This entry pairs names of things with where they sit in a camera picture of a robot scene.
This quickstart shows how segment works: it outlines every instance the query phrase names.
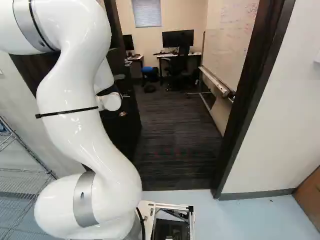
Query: black office chair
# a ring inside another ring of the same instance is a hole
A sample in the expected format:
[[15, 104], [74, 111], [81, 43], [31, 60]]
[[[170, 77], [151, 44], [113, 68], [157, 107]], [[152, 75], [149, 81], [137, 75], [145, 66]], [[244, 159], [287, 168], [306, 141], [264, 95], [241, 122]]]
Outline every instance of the black office chair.
[[164, 70], [170, 76], [167, 91], [181, 91], [184, 89], [186, 79], [189, 79], [188, 73], [188, 55], [190, 47], [179, 47], [176, 57], [162, 58], [168, 63]]

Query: baseboard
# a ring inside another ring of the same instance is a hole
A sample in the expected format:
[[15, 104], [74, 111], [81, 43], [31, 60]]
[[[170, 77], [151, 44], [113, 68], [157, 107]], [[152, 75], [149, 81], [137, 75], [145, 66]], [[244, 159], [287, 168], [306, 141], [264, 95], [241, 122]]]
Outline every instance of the baseboard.
[[277, 197], [283, 195], [291, 195], [295, 188], [271, 190], [271, 191], [254, 191], [254, 192], [237, 192], [237, 193], [221, 193], [220, 201], [241, 200], [241, 199], [258, 199]]

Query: cable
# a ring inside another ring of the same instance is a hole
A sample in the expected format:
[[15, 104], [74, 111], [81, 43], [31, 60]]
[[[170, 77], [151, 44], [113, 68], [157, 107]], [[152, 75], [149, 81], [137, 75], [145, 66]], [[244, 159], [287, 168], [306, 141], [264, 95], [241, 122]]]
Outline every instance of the cable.
[[136, 211], [139, 215], [139, 218], [140, 218], [140, 223], [141, 223], [141, 230], [142, 230], [142, 240], [146, 240], [146, 228], [145, 228], [145, 221], [141, 215], [141, 212], [139, 210], [139, 208], [136, 208]]

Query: black cable tie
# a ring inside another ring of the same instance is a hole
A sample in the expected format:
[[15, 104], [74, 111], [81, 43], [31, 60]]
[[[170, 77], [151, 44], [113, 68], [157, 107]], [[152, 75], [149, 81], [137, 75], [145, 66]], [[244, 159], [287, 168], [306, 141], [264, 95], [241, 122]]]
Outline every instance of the black cable tie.
[[60, 114], [72, 114], [72, 113], [89, 111], [89, 110], [98, 109], [98, 108], [99, 108], [98, 106], [92, 106], [92, 107], [86, 107], [86, 108], [80, 108], [80, 109], [74, 109], [74, 110], [68, 110], [68, 111], [57, 111], [57, 112], [50, 112], [45, 114], [36, 114], [35, 118], [40, 119], [43, 117], [55, 116]]

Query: light blue floor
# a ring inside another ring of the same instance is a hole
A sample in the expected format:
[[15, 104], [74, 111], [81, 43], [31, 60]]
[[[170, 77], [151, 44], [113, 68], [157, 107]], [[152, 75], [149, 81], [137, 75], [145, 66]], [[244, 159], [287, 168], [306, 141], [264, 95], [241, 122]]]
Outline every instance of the light blue floor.
[[209, 190], [145, 191], [143, 200], [193, 205], [195, 240], [320, 240], [289, 195], [218, 201]]

